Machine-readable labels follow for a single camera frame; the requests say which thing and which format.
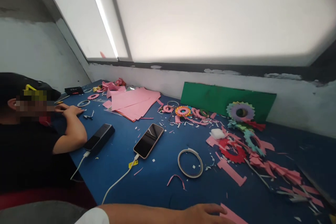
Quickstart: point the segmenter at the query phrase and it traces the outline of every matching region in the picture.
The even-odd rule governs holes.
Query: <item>stack of pink paper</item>
[[[106,97],[110,98],[103,105],[106,108],[117,111],[131,121],[139,120],[149,108],[161,97],[160,92],[150,91],[144,87],[126,92],[125,87],[117,91],[108,90]]]

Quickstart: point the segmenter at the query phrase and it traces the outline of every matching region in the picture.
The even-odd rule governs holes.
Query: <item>green paper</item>
[[[226,107],[230,103],[246,102],[254,107],[254,121],[263,123],[267,119],[276,96],[272,93],[185,82],[181,103],[228,116]]]

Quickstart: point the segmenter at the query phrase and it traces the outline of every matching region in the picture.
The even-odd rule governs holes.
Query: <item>black cap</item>
[[[52,101],[57,100],[61,96],[60,92],[45,82],[37,81],[16,73],[2,72],[0,73],[0,106],[7,104],[8,100],[21,95],[27,85],[30,85],[36,90],[47,91],[48,97]]]

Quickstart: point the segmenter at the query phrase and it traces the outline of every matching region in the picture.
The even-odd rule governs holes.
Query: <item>person's hand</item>
[[[72,105],[68,109],[64,110],[63,115],[64,116],[70,116],[70,115],[77,116],[77,115],[83,113],[83,111],[84,111],[83,109],[78,108],[78,107]]]
[[[194,223],[194,224],[235,224],[233,221],[211,214],[227,214],[227,210],[217,204],[198,204],[181,211],[176,224]]]
[[[55,106],[55,112],[57,113],[63,113],[64,110],[70,108],[68,105],[66,105],[65,103],[61,103]]]

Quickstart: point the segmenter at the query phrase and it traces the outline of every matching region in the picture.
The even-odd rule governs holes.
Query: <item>table surface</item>
[[[83,89],[92,88],[101,82],[100,80],[91,83]],[[93,93],[71,96],[65,99],[64,103],[77,105],[91,94]],[[97,99],[106,100],[106,96],[100,94]],[[160,100],[164,104],[169,100],[179,102],[178,99],[167,96],[161,96]],[[206,143],[211,130],[209,125],[195,128],[196,125],[186,124],[177,128],[177,125],[169,124],[170,114],[157,113],[159,107],[160,105],[155,103],[145,115],[145,117],[154,117],[153,120],[140,119],[136,122],[104,111],[103,103],[97,100],[92,100],[88,106],[84,107],[87,109],[84,115],[91,115],[94,110],[93,120],[85,119],[83,115],[79,117],[85,126],[88,139],[104,123],[112,124],[115,128],[114,135],[103,149],[97,155],[89,155],[79,169],[97,204],[102,203],[107,189],[127,172],[128,164],[135,157],[133,147],[148,127],[152,123],[158,125],[161,123],[167,131],[163,133],[148,159],[139,158],[139,164],[134,166],[129,174],[110,190],[105,203],[132,203],[171,209],[185,209],[198,203],[223,203],[249,224],[299,223],[294,216],[300,217],[302,223],[315,224],[317,218],[322,223],[330,223],[327,207],[323,209],[317,206],[323,214],[315,217],[308,208],[308,203],[291,203],[287,196],[271,193],[245,163],[230,164],[238,174],[247,177],[241,187],[217,166],[207,171],[204,170],[199,178],[187,178],[177,164],[177,156],[181,150],[192,148],[197,151],[204,167],[212,164],[211,156],[217,163],[219,159],[215,151],[218,153],[220,151],[218,146],[212,148]],[[217,115],[215,119],[222,121],[225,126],[228,124],[227,119],[220,115]],[[65,119],[60,116],[56,117],[54,126],[60,134],[63,134],[66,128]],[[230,131],[243,139],[242,133],[238,130]],[[266,129],[263,132],[256,132],[256,135],[275,147],[275,152],[267,150],[267,160],[297,171],[296,164],[299,164],[335,198],[336,169],[333,159],[336,150],[335,139],[271,123],[267,123]],[[277,152],[289,153],[288,156],[295,161]],[[79,164],[84,153],[84,149],[71,153],[76,165]],[[200,169],[197,158],[192,154],[183,154],[181,164],[191,174],[197,173]],[[134,176],[141,168],[143,168],[142,171]],[[170,177],[174,174],[183,179],[186,191],[183,190],[182,183],[177,177],[173,178],[167,186]],[[279,186],[291,188],[291,185],[288,185],[282,178],[274,182],[268,178],[266,180],[274,188]]]

